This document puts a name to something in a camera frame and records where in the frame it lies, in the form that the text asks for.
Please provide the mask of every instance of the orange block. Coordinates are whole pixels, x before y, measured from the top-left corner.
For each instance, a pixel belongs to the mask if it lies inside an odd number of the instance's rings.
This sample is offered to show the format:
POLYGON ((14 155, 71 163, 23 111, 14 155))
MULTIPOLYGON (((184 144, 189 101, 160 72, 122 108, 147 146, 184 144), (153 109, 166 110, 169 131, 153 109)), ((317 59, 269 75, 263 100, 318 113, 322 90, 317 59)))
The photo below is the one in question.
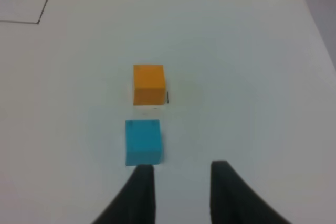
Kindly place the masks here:
POLYGON ((134 65, 134 106, 163 105, 163 65, 134 65))

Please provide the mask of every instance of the blue block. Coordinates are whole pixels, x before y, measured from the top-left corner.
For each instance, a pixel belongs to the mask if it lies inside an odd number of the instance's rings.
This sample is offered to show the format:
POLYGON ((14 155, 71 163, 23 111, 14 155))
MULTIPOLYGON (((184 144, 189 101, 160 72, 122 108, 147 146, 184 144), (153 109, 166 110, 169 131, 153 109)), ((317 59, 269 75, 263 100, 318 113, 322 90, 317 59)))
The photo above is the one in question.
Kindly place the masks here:
POLYGON ((157 165, 162 142, 159 120, 126 120, 126 165, 157 165))

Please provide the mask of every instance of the cube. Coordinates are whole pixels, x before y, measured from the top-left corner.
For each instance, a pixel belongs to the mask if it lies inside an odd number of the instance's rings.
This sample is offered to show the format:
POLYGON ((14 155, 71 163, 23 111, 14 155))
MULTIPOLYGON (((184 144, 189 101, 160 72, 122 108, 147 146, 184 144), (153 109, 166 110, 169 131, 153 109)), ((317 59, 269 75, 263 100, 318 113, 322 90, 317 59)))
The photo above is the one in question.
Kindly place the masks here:
POLYGON ((163 105, 163 65, 134 65, 134 106, 163 105))
POLYGON ((157 165, 162 143, 159 120, 126 120, 126 165, 157 165))

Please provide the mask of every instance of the table surface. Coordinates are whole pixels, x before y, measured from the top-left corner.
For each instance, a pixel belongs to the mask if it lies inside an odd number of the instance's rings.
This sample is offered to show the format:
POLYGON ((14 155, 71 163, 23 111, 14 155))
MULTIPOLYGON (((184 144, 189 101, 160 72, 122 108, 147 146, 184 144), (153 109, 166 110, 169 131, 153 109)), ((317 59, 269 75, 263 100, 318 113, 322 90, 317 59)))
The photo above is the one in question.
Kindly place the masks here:
POLYGON ((0 24, 0 222, 91 223, 129 178, 127 119, 160 119, 157 223, 210 223, 227 160, 293 223, 335 223, 336 75, 305 0, 49 0, 0 24), (133 64, 169 104, 132 106, 133 64))

